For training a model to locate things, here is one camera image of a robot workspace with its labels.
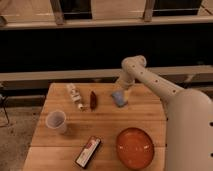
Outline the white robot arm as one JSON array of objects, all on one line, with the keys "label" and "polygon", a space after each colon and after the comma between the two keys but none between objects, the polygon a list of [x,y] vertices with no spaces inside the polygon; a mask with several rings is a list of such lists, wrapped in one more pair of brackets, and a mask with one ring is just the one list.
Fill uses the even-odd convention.
[{"label": "white robot arm", "polygon": [[213,101],[202,91],[182,88],[146,69],[144,56],[122,60],[118,84],[128,90],[139,80],[165,104],[164,171],[213,171]]}]

